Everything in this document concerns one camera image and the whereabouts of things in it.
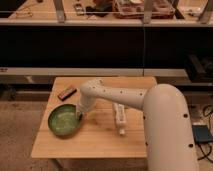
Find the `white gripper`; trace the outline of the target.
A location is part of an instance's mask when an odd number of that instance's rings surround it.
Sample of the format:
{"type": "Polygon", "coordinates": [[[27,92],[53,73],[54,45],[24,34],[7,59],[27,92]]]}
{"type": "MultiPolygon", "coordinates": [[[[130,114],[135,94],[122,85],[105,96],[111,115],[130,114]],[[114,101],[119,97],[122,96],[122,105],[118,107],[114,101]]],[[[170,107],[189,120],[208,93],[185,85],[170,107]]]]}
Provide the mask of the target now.
{"type": "Polygon", "coordinates": [[[80,99],[77,103],[78,120],[82,120],[83,114],[89,112],[94,105],[93,99],[80,99]]]}

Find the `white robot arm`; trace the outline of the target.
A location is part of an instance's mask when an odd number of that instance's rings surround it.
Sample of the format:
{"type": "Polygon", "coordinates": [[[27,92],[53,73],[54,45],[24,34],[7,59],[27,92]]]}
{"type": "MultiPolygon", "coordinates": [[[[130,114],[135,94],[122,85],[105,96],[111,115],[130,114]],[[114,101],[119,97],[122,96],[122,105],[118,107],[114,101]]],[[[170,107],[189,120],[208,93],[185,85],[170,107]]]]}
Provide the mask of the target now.
{"type": "Polygon", "coordinates": [[[80,93],[80,113],[90,111],[97,98],[143,112],[149,171],[199,171],[187,102],[176,87],[115,88],[92,79],[80,86],[80,93]]]}

